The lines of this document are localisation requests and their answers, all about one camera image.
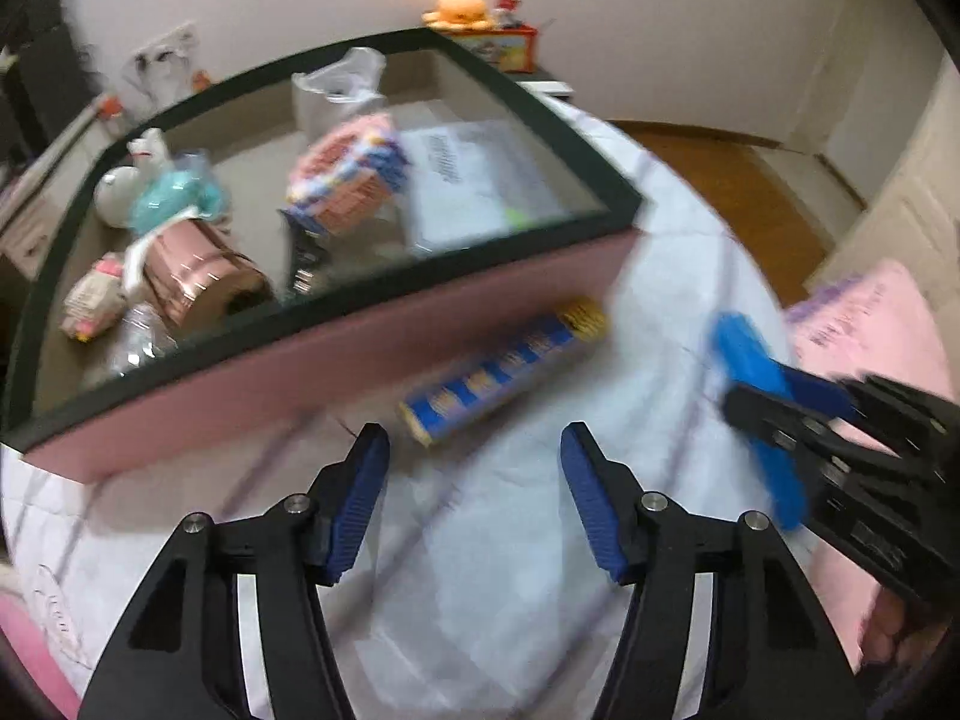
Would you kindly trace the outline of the pink white brick chick figure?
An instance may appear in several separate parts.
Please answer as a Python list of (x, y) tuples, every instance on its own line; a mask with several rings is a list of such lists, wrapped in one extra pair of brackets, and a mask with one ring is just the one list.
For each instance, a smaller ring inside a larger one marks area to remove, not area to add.
[(64, 300), (60, 330), (72, 340), (89, 343), (106, 333), (127, 309), (124, 261), (104, 255), (73, 285)]

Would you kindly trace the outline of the rose gold shiny cylinder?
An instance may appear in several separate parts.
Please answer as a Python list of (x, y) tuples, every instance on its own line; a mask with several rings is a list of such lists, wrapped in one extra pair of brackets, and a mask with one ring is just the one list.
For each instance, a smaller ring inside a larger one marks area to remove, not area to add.
[(263, 271), (202, 218), (171, 220), (125, 252), (125, 297), (148, 302), (176, 338), (213, 330), (268, 304), (274, 290)]

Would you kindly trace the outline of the white round-head figurine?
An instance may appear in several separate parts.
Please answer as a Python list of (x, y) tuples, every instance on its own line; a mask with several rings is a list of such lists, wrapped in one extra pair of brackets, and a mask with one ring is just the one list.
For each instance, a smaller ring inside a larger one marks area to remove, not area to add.
[(140, 137), (132, 138), (127, 151), (132, 163), (109, 169), (93, 192), (99, 221), (112, 229), (127, 226), (135, 200), (174, 166), (160, 128), (149, 128)]

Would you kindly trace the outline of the teal toy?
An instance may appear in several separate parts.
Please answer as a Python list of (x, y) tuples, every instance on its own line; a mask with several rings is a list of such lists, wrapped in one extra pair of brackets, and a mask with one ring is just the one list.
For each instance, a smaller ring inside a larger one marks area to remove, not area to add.
[(127, 227), (144, 236), (187, 208), (195, 208), (209, 223), (223, 223), (231, 211), (228, 192), (203, 149), (179, 154), (171, 169), (140, 193), (128, 212)]

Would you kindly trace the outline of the pink purple brick figure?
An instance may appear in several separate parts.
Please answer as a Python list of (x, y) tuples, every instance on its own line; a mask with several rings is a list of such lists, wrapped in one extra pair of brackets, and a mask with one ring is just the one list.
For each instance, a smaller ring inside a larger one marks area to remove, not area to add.
[(299, 158), (280, 213), (318, 238), (343, 238), (404, 193), (409, 172), (387, 112), (353, 117)]

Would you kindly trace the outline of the white plug night light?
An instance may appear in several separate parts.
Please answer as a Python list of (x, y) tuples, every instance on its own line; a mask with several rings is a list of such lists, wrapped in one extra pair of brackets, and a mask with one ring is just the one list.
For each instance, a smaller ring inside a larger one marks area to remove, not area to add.
[(342, 60), (291, 75), (291, 99), (299, 132), (309, 143), (340, 124), (373, 114), (386, 105), (379, 91), (386, 57), (370, 47), (353, 47)]

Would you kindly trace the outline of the pink bedding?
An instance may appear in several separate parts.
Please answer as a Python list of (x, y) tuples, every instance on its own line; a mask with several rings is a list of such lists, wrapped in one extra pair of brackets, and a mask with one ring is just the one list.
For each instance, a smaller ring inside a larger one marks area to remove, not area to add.
[[(947, 400), (957, 397), (931, 309), (907, 267), (895, 260), (820, 289), (786, 310), (786, 323), (804, 371), (828, 379), (872, 372)], [(878, 583), (822, 539), (812, 548), (809, 578), (857, 667)]]

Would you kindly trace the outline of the clear glass bottle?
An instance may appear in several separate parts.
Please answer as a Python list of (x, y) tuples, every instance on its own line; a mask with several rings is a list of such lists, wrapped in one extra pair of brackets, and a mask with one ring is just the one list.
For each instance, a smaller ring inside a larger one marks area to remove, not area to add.
[(178, 349), (160, 312), (149, 304), (132, 305), (110, 335), (104, 358), (109, 377), (127, 376)]

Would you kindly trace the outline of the blue yellow flat box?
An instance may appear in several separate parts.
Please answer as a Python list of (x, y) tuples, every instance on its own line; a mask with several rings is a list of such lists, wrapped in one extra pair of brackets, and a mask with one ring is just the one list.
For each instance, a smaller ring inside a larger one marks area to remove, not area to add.
[(418, 444), (439, 444), (529, 390), (553, 367), (596, 346), (608, 317), (594, 299), (579, 298), (529, 320), (483, 355), (398, 402), (398, 416)]

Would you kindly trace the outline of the black metal hair clip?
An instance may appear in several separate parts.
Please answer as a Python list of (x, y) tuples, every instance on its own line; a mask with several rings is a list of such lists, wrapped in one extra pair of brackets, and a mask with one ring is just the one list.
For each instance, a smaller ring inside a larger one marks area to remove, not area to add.
[(286, 293), (290, 298), (308, 296), (324, 286), (325, 270), (331, 263), (331, 255), (316, 234), (302, 226), (295, 216), (288, 211), (282, 211), (280, 216), (285, 223), (288, 239)]

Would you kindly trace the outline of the clear plastic packaged item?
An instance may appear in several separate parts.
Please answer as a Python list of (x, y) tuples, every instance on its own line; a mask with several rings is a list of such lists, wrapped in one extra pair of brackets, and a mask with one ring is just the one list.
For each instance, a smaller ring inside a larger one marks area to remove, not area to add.
[(566, 216), (530, 149), (506, 122), (414, 128), (398, 141), (409, 161), (404, 220), (423, 254), (467, 249)]

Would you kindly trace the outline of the pink box with dark rim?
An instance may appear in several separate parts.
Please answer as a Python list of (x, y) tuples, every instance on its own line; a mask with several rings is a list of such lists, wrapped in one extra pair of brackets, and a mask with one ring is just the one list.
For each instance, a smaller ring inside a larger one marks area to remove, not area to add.
[(405, 128), (503, 124), (558, 206), (457, 249), (376, 260), (359, 234), (348, 275), (185, 333), (156, 361), (86, 387), (93, 356), (60, 332), (71, 285), (114, 236), (82, 184), (29, 293), (10, 356), (2, 439), (89, 483), (218, 444), (468, 353), (568, 299), (607, 293), (635, 245), (633, 184), (509, 76), (425, 28), (380, 32), (384, 89)]

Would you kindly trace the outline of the white desk with drawers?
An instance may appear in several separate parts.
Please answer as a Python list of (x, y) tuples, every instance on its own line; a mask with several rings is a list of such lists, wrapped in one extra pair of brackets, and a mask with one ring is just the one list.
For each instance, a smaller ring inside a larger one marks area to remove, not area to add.
[(2, 266), (36, 280), (53, 234), (99, 154), (112, 143), (99, 99), (2, 193)]

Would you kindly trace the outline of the red toy storage box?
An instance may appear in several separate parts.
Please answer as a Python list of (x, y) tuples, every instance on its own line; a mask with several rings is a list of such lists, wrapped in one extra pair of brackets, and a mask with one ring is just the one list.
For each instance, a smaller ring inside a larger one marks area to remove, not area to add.
[(530, 75), (537, 67), (540, 31), (519, 18), (521, 0), (496, 0), (493, 28), (453, 32), (452, 39), (503, 73)]

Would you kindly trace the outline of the orange octopus plush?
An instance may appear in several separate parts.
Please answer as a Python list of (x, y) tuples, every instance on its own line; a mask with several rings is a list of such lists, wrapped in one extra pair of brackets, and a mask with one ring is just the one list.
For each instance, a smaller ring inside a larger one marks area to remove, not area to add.
[(436, 31), (490, 31), (494, 28), (485, 0), (436, 0), (431, 10), (421, 15), (423, 25)]

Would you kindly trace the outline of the orange capped bottle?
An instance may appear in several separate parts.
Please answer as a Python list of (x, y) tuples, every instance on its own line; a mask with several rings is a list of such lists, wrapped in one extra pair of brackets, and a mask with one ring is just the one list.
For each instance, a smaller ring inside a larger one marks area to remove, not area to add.
[(116, 94), (104, 93), (99, 96), (96, 101), (96, 117), (114, 140), (123, 137), (132, 128), (127, 110)]

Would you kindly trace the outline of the black computer tower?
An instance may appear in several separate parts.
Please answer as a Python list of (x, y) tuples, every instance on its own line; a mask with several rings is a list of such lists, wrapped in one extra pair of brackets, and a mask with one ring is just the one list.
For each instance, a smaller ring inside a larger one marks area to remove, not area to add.
[(62, 0), (21, 0), (2, 23), (2, 161), (21, 166), (93, 101)]

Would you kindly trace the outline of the white wall power strip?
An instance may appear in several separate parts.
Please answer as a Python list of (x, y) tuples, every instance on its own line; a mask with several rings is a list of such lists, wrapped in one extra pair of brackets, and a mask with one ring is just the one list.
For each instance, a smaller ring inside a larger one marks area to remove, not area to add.
[(172, 54), (178, 59), (192, 62), (195, 52), (200, 46), (199, 28), (194, 20), (187, 20), (179, 26), (166, 31), (160, 37), (149, 39), (143, 46), (135, 49), (128, 56), (128, 65), (132, 68), (146, 68), (151, 62)]

